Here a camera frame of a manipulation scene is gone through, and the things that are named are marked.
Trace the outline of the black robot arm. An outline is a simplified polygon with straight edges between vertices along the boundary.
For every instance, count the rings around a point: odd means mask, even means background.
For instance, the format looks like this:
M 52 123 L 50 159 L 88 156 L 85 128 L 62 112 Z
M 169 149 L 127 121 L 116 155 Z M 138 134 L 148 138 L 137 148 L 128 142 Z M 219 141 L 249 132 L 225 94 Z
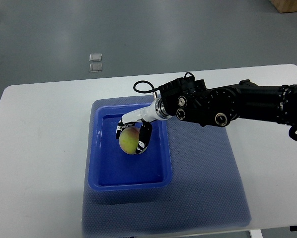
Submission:
M 297 141 L 297 84 L 258 86 L 249 79 L 208 89 L 191 73 L 159 86 L 165 111 L 181 121 L 225 127 L 237 118 L 289 125 Z

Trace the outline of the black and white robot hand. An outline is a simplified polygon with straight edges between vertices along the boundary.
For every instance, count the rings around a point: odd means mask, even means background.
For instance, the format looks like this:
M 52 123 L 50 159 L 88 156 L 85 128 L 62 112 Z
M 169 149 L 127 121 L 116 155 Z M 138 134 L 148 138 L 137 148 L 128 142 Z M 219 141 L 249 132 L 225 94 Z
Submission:
M 139 142 L 136 155 L 143 153 L 150 142 L 152 134 L 152 122 L 156 120 L 167 120 L 170 116 L 164 110 L 161 98 L 154 101 L 147 107 L 136 109 L 122 116 L 116 127 L 116 139 L 119 139 L 121 132 L 128 127 L 140 129 Z

